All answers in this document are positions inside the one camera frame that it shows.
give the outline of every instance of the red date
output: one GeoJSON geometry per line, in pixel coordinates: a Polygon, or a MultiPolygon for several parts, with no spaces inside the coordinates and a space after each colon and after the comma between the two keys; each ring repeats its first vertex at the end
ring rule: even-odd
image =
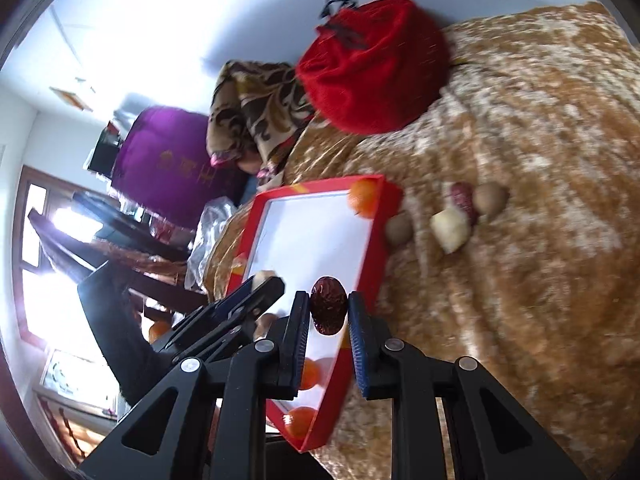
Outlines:
{"type": "Polygon", "coordinates": [[[340,332],[348,306],[347,293],[331,276],[320,278],[311,289],[309,310],[316,330],[322,335],[340,332]]]}
{"type": "Polygon", "coordinates": [[[469,223],[474,226],[478,223],[478,211],[474,207],[474,187],[468,182],[455,182],[449,189],[451,201],[469,217],[469,223]]]}

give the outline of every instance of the bed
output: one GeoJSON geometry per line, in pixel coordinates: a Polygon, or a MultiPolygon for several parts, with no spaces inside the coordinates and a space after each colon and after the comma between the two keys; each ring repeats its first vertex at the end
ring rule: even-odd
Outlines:
{"type": "MultiPolygon", "coordinates": [[[[640,56],[598,3],[457,23],[448,85],[417,121],[361,137],[319,114],[284,183],[383,173],[415,237],[392,254],[378,313],[425,354],[472,355],[590,479],[640,433],[640,56]],[[428,229],[449,184],[498,180],[506,211],[444,255],[428,229]]],[[[243,207],[211,255],[224,295],[243,207]]],[[[348,395],[314,452],[335,479],[390,476],[390,403],[348,395]]]]}

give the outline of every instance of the brown patterned cloth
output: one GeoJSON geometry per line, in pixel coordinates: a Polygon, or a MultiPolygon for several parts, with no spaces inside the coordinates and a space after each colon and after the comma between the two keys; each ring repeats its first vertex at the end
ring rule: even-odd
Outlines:
{"type": "Polygon", "coordinates": [[[218,77],[207,129],[212,166],[258,152],[260,184],[282,172],[314,108],[288,63],[229,61],[218,77]]]}
{"type": "MultiPolygon", "coordinates": [[[[392,333],[477,357],[589,478],[607,478],[640,433],[640,55],[596,3],[446,33],[456,67],[427,113],[373,137],[316,117],[284,180],[384,173],[402,186],[415,238],[378,298],[392,333]],[[428,222],[457,180],[497,180],[511,199],[444,255],[428,222]]],[[[216,297],[245,219],[212,256],[216,297]]],[[[389,402],[354,388],[314,454],[338,480],[389,478],[390,422],[389,402]]]]}

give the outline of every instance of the window frame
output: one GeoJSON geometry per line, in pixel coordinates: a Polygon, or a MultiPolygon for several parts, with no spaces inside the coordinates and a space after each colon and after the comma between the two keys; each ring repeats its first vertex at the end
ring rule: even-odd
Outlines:
{"type": "MultiPolygon", "coordinates": [[[[51,399],[48,396],[37,392],[36,400],[38,401],[38,407],[41,410],[42,415],[47,420],[50,430],[56,435],[56,439],[59,441],[60,446],[62,446],[67,459],[69,460],[69,462],[73,463],[75,467],[79,466],[82,461],[91,454],[93,449],[89,451],[89,453],[84,452],[81,447],[79,447],[78,439],[76,439],[71,426],[69,425],[66,428],[62,428],[60,422],[62,422],[63,425],[65,425],[66,422],[66,424],[71,423],[74,426],[77,426],[78,429],[82,429],[85,431],[89,430],[92,433],[101,436],[102,439],[104,439],[109,431],[111,431],[109,430],[105,432],[105,428],[102,428],[98,431],[98,428],[87,427],[90,426],[90,424],[88,425],[85,419],[87,418],[87,416],[89,416],[90,418],[90,414],[83,413],[82,411],[79,411],[71,406],[66,406],[56,399],[51,399]]],[[[91,442],[88,442],[82,438],[80,438],[79,440],[81,442],[89,444],[90,446],[93,445],[91,442]]]]}
{"type": "Polygon", "coordinates": [[[45,274],[51,272],[52,267],[47,257],[40,247],[40,257],[38,266],[31,265],[22,259],[22,234],[24,233],[25,214],[27,213],[27,195],[31,185],[39,186],[47,191],[42,214],[48,218],[61,205],[61,197],[70,198],[76,191],[86,191],[100,197],[117,202],[113,197],[103,193],[78,186],[66,180],[62,180],[43,171],[36,170],[29,166],[23,166],[18,181],[18,189],[14,208],[14,225],[12,230],[12,282],[14,289],[15,315],[18,323],[20,338],[42,350],[47,348],[47,342],[41,337],[31,333],[27,324],[27,315],[24,306],[24,289],[22,282],[22,271],[28,270],[35,274],[45,274]]]}

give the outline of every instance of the window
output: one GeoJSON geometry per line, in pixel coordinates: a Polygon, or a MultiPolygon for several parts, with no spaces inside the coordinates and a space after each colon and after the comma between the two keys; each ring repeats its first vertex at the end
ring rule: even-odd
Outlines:
{"type": "Polygon", "coordinates": [[[51,429],[56,434],[66,454],[76,465],[80,465],[108,434],[108,429],[106,431],[95,431],[95,429],[91,430],[86,427],[83,424],[83,419],[86,419],[86,417],[83,416],[82,412],[47,399],[47,397],[38,396],[38,401],[51,429]]]}
{"type": "Polygon", "coordinates": [[[91,240],[102,224],[71,209],[73,193],[81,190],[84,188],[23,168],[14,217],[14,298],[23,340],[42,349],[49,345],[81,358],[101,360],[76,284],[53,271],[27,218],[34,208],[61,231],[81,241],[91,240]]]}

